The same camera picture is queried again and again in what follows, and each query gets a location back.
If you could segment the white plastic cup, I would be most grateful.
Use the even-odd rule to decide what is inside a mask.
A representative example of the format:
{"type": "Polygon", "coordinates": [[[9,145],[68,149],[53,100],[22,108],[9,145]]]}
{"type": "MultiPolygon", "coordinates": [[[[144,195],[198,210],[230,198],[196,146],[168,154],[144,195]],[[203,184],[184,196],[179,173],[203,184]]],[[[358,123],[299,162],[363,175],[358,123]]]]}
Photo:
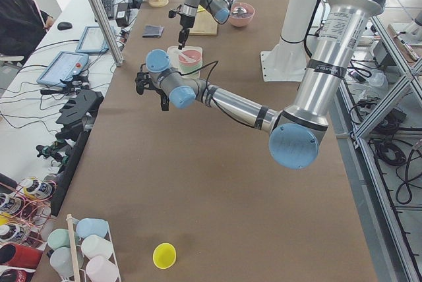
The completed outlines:
{"type": "Polygon", "coordinates": [[[113,245],[110,241],[97,235],[90,235],[81,244],[82,253],[92,259],[95,256],[103,256],[110,259],[113,254],[113,245]]]}

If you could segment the red can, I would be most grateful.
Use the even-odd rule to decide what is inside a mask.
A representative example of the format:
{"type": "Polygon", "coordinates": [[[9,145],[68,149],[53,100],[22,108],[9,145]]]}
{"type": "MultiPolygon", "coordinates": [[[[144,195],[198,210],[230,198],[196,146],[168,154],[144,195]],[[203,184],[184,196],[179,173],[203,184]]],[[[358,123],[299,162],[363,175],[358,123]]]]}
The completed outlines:
{"type": "Polygon", "coordinates": [[[6,244],[1,247],[1,265],[36,269],[43,252],[29,246],[6,244]]]}

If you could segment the person in black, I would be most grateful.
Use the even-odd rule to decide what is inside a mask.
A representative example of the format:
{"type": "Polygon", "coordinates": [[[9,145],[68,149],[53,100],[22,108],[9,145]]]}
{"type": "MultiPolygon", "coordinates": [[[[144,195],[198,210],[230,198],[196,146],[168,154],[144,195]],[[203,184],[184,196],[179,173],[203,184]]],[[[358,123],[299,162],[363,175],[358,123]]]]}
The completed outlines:
{"type": "Polygon", "coordinates": [[[34,0],[1,0],[1,53],[27,60],[53,23],[34,0]]]}

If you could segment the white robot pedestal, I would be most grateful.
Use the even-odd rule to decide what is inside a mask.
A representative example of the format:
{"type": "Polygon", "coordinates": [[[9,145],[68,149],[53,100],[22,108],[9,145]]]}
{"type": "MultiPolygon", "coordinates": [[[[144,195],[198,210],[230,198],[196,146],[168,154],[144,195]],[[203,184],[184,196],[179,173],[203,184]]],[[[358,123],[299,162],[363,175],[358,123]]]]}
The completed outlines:
{"type": "Polygon", "coordinates": [[[265,82],[300,82],[307,66],[305,38],[318,0],[289,0],[280,40],[271,51],[261,56],[265,82]]]}

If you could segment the black keyboard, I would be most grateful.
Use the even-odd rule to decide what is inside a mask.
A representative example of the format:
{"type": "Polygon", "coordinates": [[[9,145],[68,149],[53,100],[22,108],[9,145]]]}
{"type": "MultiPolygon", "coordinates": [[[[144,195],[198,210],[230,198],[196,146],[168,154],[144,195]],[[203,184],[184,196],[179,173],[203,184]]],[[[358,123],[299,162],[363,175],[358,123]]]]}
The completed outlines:
{"type": "Polygon", "coordinates": [[[106,13],[106,16],[109,19],[113,19],[114,18],[114,13],[113,13],[113,0],[100,0],[102,2],[102,5],[104,7],[104,11],[106,13]]]}

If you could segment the yellow plastic cup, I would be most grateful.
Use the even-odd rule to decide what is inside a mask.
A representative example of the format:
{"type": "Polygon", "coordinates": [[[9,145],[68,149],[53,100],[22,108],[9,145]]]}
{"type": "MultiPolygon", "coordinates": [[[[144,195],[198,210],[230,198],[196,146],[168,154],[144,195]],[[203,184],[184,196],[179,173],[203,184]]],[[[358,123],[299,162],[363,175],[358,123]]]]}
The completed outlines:
{"type": "Polygon", "coordinates": [[[152,260],[154,265],[159,269],[170,268],[177,260],[175,247],[168,242],[157,245],[153,251],[152,260]]]}

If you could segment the black power adapter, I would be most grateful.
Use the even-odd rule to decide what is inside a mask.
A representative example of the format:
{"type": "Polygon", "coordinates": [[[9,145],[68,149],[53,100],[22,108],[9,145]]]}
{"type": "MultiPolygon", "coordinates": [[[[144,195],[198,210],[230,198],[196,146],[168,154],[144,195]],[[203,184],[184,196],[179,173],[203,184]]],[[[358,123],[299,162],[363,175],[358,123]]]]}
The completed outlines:
{"type": "Polygon", "coordinates": [[[119,3],[115,14],[115,21],[118,27],[126,27],[129,25],[130,6],[128,3],[119,3]]]}

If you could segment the blue teach pendant tablet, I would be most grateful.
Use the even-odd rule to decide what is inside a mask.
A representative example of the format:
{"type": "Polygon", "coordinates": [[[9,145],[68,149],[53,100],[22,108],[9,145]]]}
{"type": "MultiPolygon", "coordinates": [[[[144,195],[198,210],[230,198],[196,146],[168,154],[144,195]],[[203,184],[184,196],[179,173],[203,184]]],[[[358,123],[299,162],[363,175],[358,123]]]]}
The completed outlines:
{"type": "Polygon", "coordinates": [[[64,82],[82,72],[88,60],[89,55],[85,53],[60,51],[36,82],[46,86],[64,87],[64,82]]]}

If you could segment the aluminium frame post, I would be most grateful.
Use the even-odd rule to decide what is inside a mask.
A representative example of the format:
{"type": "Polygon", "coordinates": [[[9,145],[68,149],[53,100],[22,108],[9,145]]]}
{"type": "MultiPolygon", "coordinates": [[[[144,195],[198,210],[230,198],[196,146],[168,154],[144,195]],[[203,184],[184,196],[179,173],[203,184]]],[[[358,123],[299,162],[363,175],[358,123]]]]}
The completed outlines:
{"type": "Polygon", "coordinates": [[[109,20],[106,15],[106,11],[101,0],[88,0],[92,12],[94,13],[95,18],[98,21],[100,30],[104,36],[104,39],[109,47],[109,51],[113,57],[113,60],[117,67],[120,67],[123,64],[123,55],[117,45],[117,41],[115,40],[114,33],[111,29],[109,24],[109,20]]]}

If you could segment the black computer mouse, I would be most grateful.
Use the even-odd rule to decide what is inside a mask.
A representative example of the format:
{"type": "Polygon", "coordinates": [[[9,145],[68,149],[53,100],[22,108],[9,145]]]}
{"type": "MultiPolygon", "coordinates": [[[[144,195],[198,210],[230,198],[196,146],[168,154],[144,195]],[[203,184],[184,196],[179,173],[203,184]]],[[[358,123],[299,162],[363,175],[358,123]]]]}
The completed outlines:
{"type": "Polygon", "coordinates": [[[72,25],[70,22],[65,22],[65,21],[60,22],[60,23],[57,25],[57,29],[58,29],[58,30],[60,30],[60,31],[63,31],[63,30],[69,30],[69,29],[71,29],[72,27],[73,27],[73,25],[72,25]]]}

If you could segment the white spoon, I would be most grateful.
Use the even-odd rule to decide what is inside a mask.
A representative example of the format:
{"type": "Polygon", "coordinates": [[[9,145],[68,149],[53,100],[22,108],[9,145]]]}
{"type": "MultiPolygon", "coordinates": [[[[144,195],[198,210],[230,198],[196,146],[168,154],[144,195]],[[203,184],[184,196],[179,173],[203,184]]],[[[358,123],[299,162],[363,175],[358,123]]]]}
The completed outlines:
{"type": "Polygon", "coordinates": [[[180,52],[179,56],[182,57],[188,63],[194,63],[195,62],[195,59],[185,55],[183,52],[180,52]]]}

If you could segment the grey plastic cup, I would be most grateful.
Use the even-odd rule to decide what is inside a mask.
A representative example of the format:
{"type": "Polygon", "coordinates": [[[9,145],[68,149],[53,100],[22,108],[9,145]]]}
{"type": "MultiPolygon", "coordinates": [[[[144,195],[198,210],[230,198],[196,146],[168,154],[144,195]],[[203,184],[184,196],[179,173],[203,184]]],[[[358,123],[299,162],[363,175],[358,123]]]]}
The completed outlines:
{"type": "Polygon", "coordinates": [[[70,248],[65,246],[58,248],[51,254],[49,262],[61,277],[69,278],[74,275],[70,248]]]}

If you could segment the wooden cutting board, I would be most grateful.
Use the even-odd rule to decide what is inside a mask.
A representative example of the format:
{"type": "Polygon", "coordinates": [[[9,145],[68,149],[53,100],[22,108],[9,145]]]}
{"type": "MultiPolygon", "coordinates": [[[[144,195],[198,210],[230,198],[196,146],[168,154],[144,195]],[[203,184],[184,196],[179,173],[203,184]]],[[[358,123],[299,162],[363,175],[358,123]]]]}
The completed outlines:
{"type": "Polygon", "coordinates": [[[205,10],[197,12],[194,26],[190,29],[190,35],[216,36],[217,34],[218,23],[213,16],[205,10]]]}

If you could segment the black tool holder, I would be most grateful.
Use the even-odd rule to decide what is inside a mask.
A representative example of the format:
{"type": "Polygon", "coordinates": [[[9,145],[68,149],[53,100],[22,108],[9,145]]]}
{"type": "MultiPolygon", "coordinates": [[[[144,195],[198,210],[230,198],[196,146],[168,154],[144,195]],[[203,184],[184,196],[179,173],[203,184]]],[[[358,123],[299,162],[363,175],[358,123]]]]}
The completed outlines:
{"type": "Polygon", "coordinates": [[[58,181],[57,188],[51,199],[51,214],[53,216],[58,216],[59,214],[90,135],[90,128],[85,127],[83,118],[91,115],[95,119],[103,100],[104,96],[101,92],[81,90],[59,110],[61,115],[56,120],[56,123],[62,125],[63,128],[56,134],[56,138],[72,140],[75,144],[65,165],[63,176],[58,181]]]}

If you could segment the pink plastic cup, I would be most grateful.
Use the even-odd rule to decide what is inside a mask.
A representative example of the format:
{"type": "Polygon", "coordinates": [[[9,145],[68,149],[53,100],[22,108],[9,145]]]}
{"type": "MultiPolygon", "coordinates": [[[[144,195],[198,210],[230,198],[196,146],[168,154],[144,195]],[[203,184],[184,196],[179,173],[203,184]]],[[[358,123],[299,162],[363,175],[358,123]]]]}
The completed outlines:
{"type": "Polygon", "coordinates": [[[117,266],[101,255],[88,261],[86,273],[93,282],[115,282],[119,275],[117,266]]]}

